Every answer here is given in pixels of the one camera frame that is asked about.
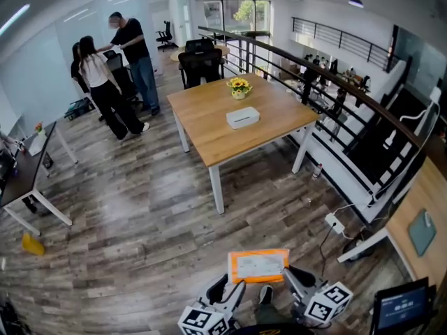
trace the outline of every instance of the office chair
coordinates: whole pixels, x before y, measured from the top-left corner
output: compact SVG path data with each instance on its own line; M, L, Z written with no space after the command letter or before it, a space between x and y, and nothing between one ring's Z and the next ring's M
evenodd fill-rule
M219 65L222 59L222 50L213 49L206 52L184 52L179 55L179 62L186 73L187 83L184 88L200 85L201 77L207 83L220 80Z
M209 38L187 41L184 47L185 52L205 52L214 49L214 43Z
M166 24L166 30L165 31L157 31L157 33L160 35L156 39L157 42L163 43L163 52L165 52L165 48L172 45L171 40L173 39L173 35L170 32L170 21L165 21Z
M109 50L109 51L105 51L104 52L104 56L107 58L107 59L111 59L112 57L114 57L114 56L116 56L116 52L114 51L114 50Z
M138 100L138 90L136 85L133 83L129 77L129 70L123 66L123 56L118 53L107 60L107 65L110 71L115 77L119 88L121 88L123 97L126 98L132 105L137 105L142 103Z

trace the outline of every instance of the floor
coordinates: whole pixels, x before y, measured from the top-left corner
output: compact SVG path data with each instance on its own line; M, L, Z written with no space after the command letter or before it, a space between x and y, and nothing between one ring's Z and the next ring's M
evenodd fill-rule
M307 159L291 173L296 148L270 144L222 167L226 213L214 208L208 171L197 152L185 154L166 96L182 89L177 64L161 53L165 73L157 81L162 113L142 136L119 142L91 112L61 121L79 164L50 142L55 164L39 177L45 196L73 219L66 227L42 207L31 215L45 256L21 249L23 227L0 215L0 291L8 293L35 334L179 334L177 321L201 285L226 272L230 251L289 248L291 263L320 272L318 245L328 232L324 216L345 204L323 178L312 180ZM338 217L348 235L362 227L349 209ZM369 258L339 264L347 240L332 232L323 247L325 277L341 281L355 298L340 320L359 334L369 329L374 293L403 281L403 266L390 244ZM235 317L254 322L259 285L247 288ZM292 298L277 284L274 304L288 313Z

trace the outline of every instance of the white sneaker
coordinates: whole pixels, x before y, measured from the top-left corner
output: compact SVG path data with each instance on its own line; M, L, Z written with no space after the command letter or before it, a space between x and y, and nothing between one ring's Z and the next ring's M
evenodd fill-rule
M150 128L150 124L146 122L145 126L142 127L142 132L141 133L144 133L145 131L148 131L149 128Z

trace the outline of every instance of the white tissue box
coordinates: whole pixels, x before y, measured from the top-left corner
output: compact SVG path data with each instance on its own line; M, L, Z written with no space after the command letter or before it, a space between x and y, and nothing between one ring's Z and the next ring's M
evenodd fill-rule
M259 112L253 107L235 110L227 113L226 121L233 129L243 128L259 121Z

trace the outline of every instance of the white desk leg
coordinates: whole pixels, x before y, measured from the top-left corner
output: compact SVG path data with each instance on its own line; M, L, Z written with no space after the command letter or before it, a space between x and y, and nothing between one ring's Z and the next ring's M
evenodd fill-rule
M64 137L62 136L61 131L59 130L59 128L57 128L57 126L56 126L56 134L57 134L57 137L59 138L59 141L61 142L62 146L64 147L65 151L67 152L68 156L70 156L73 163L77 164L78 160L77 160L75 154L71 151L70 147L68 146L67 142L65 141Z
M369 247L375 245L376 243L380 242L382 239L388 237L388 231L386 228L381 228L379 231L374 233L370 238L368 238L363 243L359 244L358 246L352 248L349 252L343 253L341 256L337 258L337 260L342 263L345 260L348 260L349 258L353 257L354 255L357 255L359 253L362 253L365 249L368 249Z
M33 190L32 195L47 209L49 209L57 218L59 218L65 224L71 226L73 222L67 216L65 216L62 212L60 212L53 204L48 201L43 195L38 192L36 189Z
M212 192L214 194L214 201L216 202L217 212L219 212L219 215L222 215L222 213L225 212L225 209L224 197L222 196L221 175L219 173L219 166L215 165L209 167L208 170L210 171Z
M46 177L50 177L50 172L42 164L41 164L41 170L43 171L43 173L45 174Z
M402 263L404 263L404 266L408 273L410 274L410 277L413 281L416 281L416 275L413 272L413 268L411 268L410 264L406 261L405 254L400 250L399 246L397 245L396 241L394 240L393 236L388 233L388 238L390 239L391 243L393 244L394 249L396 250L397 254L399 255L400 259L402 260Z
M29 223L27 223L22 217L20 217L18 214L16 214L12 209L9 207L4 207L5 211L8 212L12 218L14 218L18 223L21 223L24 227L26 227L28 230L33 232L36 236L41 235L41 231L39 231L37 228L31 226Z
M307 143L309 142L309 139L312 136L314 127L315 127L315 122L306 127L305 137L302 140L302 143L300 145L300 150L298 150L298 155L296 156L295 163L293 164L293 167L292 167L293 174L296 174L300 170L302 159L305 158Z
M188 141L186 140L186 135L184 134L184 129L182 123L180 123L179 117L174 112L175 124L177 125L177 130L179 131L180 140L182 141L183 151L187 153L189 151Z

